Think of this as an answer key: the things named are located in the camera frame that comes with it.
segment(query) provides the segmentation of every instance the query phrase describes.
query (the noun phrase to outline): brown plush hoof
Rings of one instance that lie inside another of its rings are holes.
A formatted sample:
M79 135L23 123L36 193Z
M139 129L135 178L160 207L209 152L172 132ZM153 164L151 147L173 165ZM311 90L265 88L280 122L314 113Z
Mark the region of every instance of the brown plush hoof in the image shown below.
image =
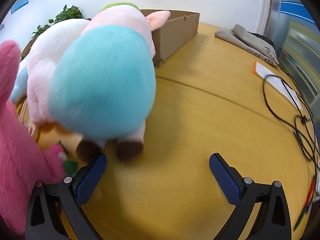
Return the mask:
M87 141L81 141L76 149L78 157L87 163L89 163L92 160L95 153L99 153L101 151L102 149L100 149L99 146Z
M142 142L121 142L118 143L117 158L123 163L135 159L143 152Z

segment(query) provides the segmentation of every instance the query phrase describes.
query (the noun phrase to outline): pink plush ear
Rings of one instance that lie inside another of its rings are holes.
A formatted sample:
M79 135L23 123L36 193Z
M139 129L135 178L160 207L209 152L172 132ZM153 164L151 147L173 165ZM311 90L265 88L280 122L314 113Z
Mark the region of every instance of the pink plush ear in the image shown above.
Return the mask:
M162 27L170 16L169 11L158 11L146 16L150 30L154 31Z
M0 107L4 106L14 86L20 62L20 49L15 41L0 45Z

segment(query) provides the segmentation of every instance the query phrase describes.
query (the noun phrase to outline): blue stripe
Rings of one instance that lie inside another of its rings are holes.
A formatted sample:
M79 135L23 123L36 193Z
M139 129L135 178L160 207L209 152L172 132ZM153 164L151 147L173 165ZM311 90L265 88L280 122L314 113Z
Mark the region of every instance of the blue stripe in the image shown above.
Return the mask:
M16 0L16 2L11 7L11 14L19 10L21 7L29 3L29 0Z
M281 1L280 12L316 25L311 15L301 2Z

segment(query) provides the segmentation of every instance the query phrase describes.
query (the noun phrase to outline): stuffed animal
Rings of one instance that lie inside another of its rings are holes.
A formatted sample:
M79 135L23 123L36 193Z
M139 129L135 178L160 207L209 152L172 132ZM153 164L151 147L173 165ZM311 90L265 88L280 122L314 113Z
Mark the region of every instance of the stuffed animal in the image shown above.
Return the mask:
M62 126L84 135L76 150L82 159L89 161L114 138L123 162L143 151L145 119L156 91L151 31L169 16L159 11L144 17L128 4L107 6L61 57L49 111Z
M27 64L28 55L20 62L17 78L9 98L14 104L18 103L24 96L27 95Z
M0 45L0 214L18 239L24 238L27 209L38 180L58 183L64 178L61 145L41 154L35 141L19 123L9 101L17 76L20 49L14 41Z
M28 108L35 125L54 122L48 112L49 84L61 56L80 36L89 23L85 19L70 19L54 24L42 33L28 54Z

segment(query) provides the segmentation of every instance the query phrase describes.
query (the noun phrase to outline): cardboard box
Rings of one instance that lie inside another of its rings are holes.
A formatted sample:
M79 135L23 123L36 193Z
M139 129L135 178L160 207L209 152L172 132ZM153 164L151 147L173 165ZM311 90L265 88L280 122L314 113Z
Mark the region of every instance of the cardboard box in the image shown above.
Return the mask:
M141 10L144 16L160 10ZM198 30L199 13L185 11L170 11L168 21L160 29L152 32L156 48L153 58L155 67L160 67L168 57L189 41Z

